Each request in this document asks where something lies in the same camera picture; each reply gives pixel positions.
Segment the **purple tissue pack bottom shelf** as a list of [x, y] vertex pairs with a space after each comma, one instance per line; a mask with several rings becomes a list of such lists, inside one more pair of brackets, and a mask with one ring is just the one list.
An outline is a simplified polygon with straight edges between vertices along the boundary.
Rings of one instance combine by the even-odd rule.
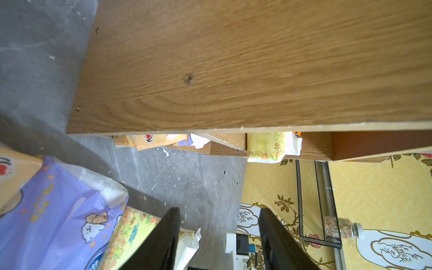
[[193, 146], [196, 149], [202, 149], [209, 142], [210, 140], [207, 138], [203, 138], [195, 134], [190, 134], [187, 135], [186, 139], [175, 143], [174, 146]]

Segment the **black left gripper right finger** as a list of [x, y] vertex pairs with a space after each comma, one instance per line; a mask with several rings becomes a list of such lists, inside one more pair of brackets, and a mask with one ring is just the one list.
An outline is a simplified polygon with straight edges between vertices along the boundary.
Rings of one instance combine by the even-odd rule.
[[261, 234], [265, 269], [319, 269], [270, 209], [263, 208], [261, 210], [258, 224]]

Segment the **orange cream tissue pack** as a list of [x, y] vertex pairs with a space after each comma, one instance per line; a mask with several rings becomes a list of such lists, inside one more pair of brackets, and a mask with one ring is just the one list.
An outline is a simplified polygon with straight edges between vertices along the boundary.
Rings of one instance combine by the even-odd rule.
[[23, 199], [21, 189], [41, 169], [40, 158], [19, 153], [1, 144], [1, 217]]

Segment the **purple Vinda tissue pack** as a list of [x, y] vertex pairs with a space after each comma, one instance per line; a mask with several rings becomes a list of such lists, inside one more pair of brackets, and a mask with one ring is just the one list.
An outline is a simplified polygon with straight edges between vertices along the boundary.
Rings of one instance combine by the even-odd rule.
[[97, 269], [128, 199], [119, 182], [45, 156], [1, 215], [1, 268]]

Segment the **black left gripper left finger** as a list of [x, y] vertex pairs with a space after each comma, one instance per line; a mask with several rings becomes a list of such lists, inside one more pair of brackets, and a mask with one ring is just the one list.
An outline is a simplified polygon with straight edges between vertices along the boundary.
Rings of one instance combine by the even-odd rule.
[[170, 208], [136, 252], [121, 266], [121, 269], [174, 269], [180, 225], [180, 210], [175, 207]]

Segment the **yellow green floral tissue pack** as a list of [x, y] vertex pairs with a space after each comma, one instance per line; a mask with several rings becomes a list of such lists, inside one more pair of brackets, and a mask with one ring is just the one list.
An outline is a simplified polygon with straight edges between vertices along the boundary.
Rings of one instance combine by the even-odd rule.
[[126, 207], [99, 261], [98, 270], [118, 270], [160, 222], [159, 217]]

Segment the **white floral tissue pack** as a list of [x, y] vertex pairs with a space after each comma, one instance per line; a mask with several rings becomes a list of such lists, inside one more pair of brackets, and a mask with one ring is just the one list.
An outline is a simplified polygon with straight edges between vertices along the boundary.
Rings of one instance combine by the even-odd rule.
[[174, 270], [185, 270], [187, 268], [190, 260], [199, 249], [201, 238], [201, 228], [198, 228], [197, 231], [180, 228]]

